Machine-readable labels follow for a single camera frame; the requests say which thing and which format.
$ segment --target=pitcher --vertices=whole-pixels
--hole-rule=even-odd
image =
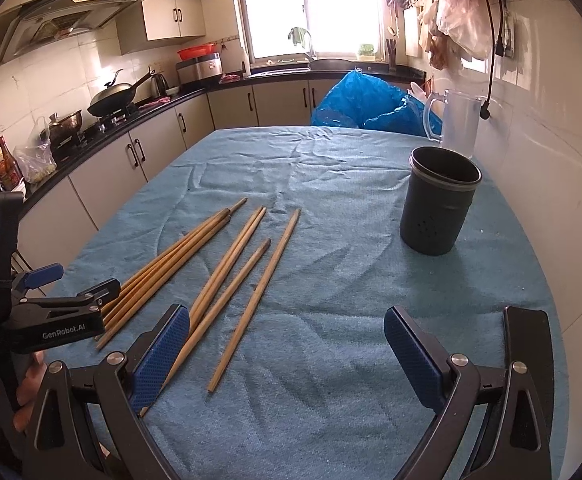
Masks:
[[[436,135],[431,130],[429,114],[433,101],[445,104],[442,116],[442,134]],[[478,134],[478,122],[480,121],[480,106],[482,100],[457,90],[445,90],[444,95],[431,92],[426,104],[422,122],[424,131],[430,140],[440,142],[443,148],[462,153],[471,158],[475,148],[475,138]]]

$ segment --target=metal bolt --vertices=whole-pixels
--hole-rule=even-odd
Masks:
[[[455,366],[466,366],[469,364],[469,358],[464,354],[453,354],[451,356],[451,362]]]
[[[107,362],[110,365],[118,365],[124,358],[125,355],[122,352],[111,352],[109,355],[107,355]]]
[[[62,370],[62,361],[53,361],[47,370],[49,370],[49,373],[51,374],[57,374],[60,370]]]
[[[513,363],[513,369],[519,374],[525,374],[528,371],[528,368],[522,361],[515,361]]]

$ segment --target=rice cooker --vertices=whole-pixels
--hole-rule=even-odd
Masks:
[[[176,63],[175,70],[178,73],[180,85],[194,81],[202,81],[212,77],[222,77],[222,63],[220,54],[213,52],[204,56],[192,57]]]

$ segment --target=blue plastic bag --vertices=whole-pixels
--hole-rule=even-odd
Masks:
[[[424,105],[404,90],[356,70],[335,85],[311,115],[312,126],[381,130],[419,137]],[[431,129],[442,132],[442,121],[431,112]]]

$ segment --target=blue tablecloth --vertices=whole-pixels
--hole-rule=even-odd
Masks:
[[[449,254],[423,256],[402,242],[409,153],[424,143],[317,127],[217,131],[143,187],[66,270],[56,294],[75,294],[110,277],[123,282],[183,232],[249,198],[106,348],[126,350],[170,304],[193,302],[255,206],[268,213],[236,269],[263,238],[276,244],[292,211],[302,208],[216,393],[207,394],[207,383],[273,248],[145,417],[183,479],[392,479],[433,417],[385,341],[383,316],[393,304],[405,306],[450,352],[492,366],[503,365],[502,306],[548,312],[557,477],[568,389],[551,292],[488,176]],[[49,360],[81,366],[104,354],[89,340],[49,351]],[[482,418],[476,411],[471,436]],[[455,473],[471,446],[463,445]]]

